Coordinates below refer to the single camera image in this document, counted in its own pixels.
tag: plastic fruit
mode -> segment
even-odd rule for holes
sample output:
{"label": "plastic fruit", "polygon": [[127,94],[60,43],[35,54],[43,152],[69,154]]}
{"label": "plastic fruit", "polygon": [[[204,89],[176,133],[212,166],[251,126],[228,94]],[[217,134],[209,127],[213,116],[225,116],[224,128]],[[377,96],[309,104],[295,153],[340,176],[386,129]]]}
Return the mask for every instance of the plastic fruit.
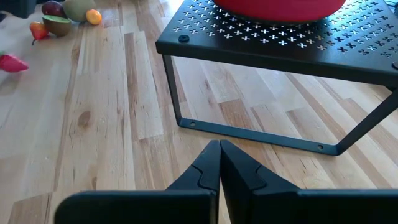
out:
{"label": "plastic fruit", "polygon": [[86,12],[87,21],[93,25],[98,25],[101,23],[102,16],[101,13],[95,9],[90,9]]}
{"label": "plastic fruit", "polygon": [[35,40],[40,40],[49,36],[49,32],[45,29],[44,24],[41,22],[31,22],[29,29]]}
{"label": "plastic fruit", "polygon": [[28,68],[29,66],[21,59],[18,59],[13,55],[5,54],[4,52],[0,52],[0,70],[4,70],[6,72],[21,72]]}
{"label": "plastic fruit", "polygon": [[48,1],[43,4],[42,12],[44,15],[59,16],[68,19],[67,15],[63,11],[61,3],[56,1]]}
{"label": "plastic fruit", "polygon": [[86,21],[86,12],[90,9],[95,9],[94,0],[67,0],[63,3],[66,15],[75,22]]}
{"label": "plastic fruit", "polygon": [[44,27],[57,37],[67,35],[72,28],[72,23],[69,19],[58,16],[43,16]]}

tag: wooden floor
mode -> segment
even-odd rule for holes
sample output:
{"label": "wooden floor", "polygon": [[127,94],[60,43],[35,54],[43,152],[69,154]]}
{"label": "wooden floor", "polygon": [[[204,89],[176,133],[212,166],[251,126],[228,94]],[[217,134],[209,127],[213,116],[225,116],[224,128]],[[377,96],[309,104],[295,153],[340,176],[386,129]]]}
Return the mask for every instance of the wooden floor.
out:
{"label": "wooden floor", "polygon": [[[0,23],[0,223],[52,223],[82,190],[165,189],[210,139],[229,139],[301,188],[398,187],[398,112],[339,157],[178,128],[155,40],[181,0],[97,0],[100,26],[31,46],[29,23]],[[174,58],[185,116],[336,143],[390,92],[294,73]],[[221,198],[220,223],[228,223]]]}

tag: black plastic part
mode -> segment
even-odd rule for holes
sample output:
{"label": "black plastic part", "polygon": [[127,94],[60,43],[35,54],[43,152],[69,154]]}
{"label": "black plastic part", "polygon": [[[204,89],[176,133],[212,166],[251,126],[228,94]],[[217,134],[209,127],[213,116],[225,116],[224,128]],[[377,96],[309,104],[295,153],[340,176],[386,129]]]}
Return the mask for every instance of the black plastic part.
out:
{"label": "black plastic part", "polygon": [[59,205],[55,224],[217,224],[220,164],[220,142],[210,141],[165,191],[82,192]]}
{"label": "black plastic part", "polygon": [[270,194],[299,190],[229,141],[221,141],[221,147],[221,181],[232,224],[250,223],[255,190]]}
{"label": "black plastic part", "polygon": [[212,140],[192,165],[166,190],[208,189],[218,194],[220,189],[221,146]]}
{"label": "black plastic part", "polygon": [[55,224],[215,224],[220,172],[232,224],[396,223],[398,190],[302,190],[229,141],[211,141],[167,190],[78,193]]}
{"label": "black plastic part", "polygon": [[181,43],[186,43],[189,41],[189,36],[188,35],[181,35],[178,37],[178,41]]}
{"label": "black plastic part", "polygon": [[398,190],[302,190],[230,142],[221,147],[232,224],[396,222]]}
{"label": "black plastic part", "polygon": [[64,200],[55,224],[217,223],[208,190],[82,192]]}

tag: strawberry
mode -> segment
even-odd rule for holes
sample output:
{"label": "strawberry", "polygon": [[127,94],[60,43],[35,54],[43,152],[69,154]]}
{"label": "strawberry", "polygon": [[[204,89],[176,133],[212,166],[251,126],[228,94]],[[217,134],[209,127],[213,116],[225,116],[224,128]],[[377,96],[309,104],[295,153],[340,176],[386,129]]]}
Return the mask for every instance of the strawberry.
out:
{"label": "strawberry", "polygon": [[21,72],[29,68],[21,59],[9,54],[1,54],[0,52],[0,69],[6,72]]}

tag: black metal stand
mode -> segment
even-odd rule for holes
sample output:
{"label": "black metal stand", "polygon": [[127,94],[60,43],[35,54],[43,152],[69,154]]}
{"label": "black metal stand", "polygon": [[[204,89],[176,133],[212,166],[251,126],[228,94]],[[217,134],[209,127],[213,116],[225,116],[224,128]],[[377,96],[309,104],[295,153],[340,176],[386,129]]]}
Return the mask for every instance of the black metal stand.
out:
{"label": "black metal stand", "polygon": [[162,55],[166,71],[167,81],[169,83],[170,95],[174,107],[174,115],[177,124],[183,128],[190,128],[199,131],[206,131],[216,134],[243,138],[253,141],[287,146],[296,149],[339,156],[351,147],[356,141],[364,136],[368,131],[380,123],[384,118],[398,108],[398,90],[395,90],[387,99],[385,99],[376,109],[374,109],[362,122],[360,122],[350,133],[347,134],[338,144],[331,145],[322,142],[315,142],[303,139],[296,139],[278,134],[263,133],[243,128],[227,126],[223,124],[209,123],[195,119],[183,118],[181,115],[180,104],[178,100],[177,86],[175,82],[172,59],[169,55]]}

